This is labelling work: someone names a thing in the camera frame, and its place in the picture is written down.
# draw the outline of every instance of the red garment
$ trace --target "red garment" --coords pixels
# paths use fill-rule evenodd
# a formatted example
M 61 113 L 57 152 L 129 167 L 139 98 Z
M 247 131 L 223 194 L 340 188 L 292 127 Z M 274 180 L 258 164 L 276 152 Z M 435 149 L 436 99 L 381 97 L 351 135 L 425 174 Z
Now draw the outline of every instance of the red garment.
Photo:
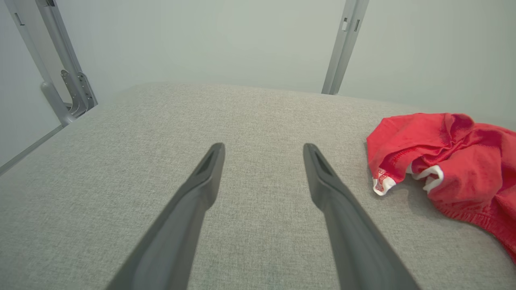
M 492 233 L 516 264 L 515 132 L 464 114 L 395 116 L 369 135 L 367 149 L 376 193 L 406 172 L 425 178 L 441 213 Z

